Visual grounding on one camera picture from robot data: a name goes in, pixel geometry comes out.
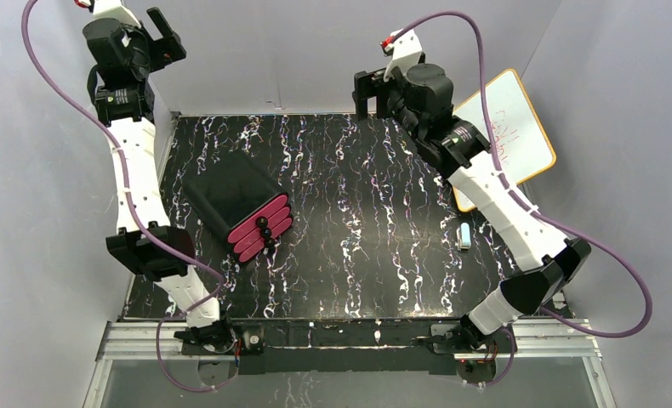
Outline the black drawer organizer cabinet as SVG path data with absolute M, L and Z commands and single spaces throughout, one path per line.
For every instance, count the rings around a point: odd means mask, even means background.
M 184 192 L 200 220 L 227 244 L 228 234 L 248 216 L 276 196 L 288 195 L 264 167 L 241 150 L 222 155 L 189 178 Z

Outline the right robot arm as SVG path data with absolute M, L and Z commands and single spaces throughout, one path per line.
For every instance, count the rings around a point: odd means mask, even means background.
M 352 92 L 357 117 L 363 119 L 367 102 L 375 99 L 377 117 L 393 119 L 407 132 L 421 158 L 472 202 L 516 262 L 516 275 L 501 281 L 453 329 L 434 337 L 463 349 L 475 349 L 522 316 L 536 313 L 592 252 L 584 238 L 541 220 L 537 207 L 504 171 L 487 90 L 482 82 L 484 130 L 454 114 L 453 82 L 439 65 L 418 62 L 406 70 L 358 71 Z

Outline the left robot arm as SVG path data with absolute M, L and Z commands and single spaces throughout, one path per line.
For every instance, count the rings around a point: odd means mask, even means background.
M 81 1 L 92 13 L 83 27 L 95 60 L 87 90 L 107 129 L 117 183 L 117 232 L 106 240 L 110 255 L 134 275 L 162 288 L 185 313 L 175 332 L 186 344 L 230 352 L 236 336 L 217 297 L 196 272 L 190 234 L 171 225 L 162 204 L 155 163 L 155 95 L 149 75 L 186 57 L 179 35 L 157 7 L 147 11 L 160 32 L 154 38 L 120 1 Z

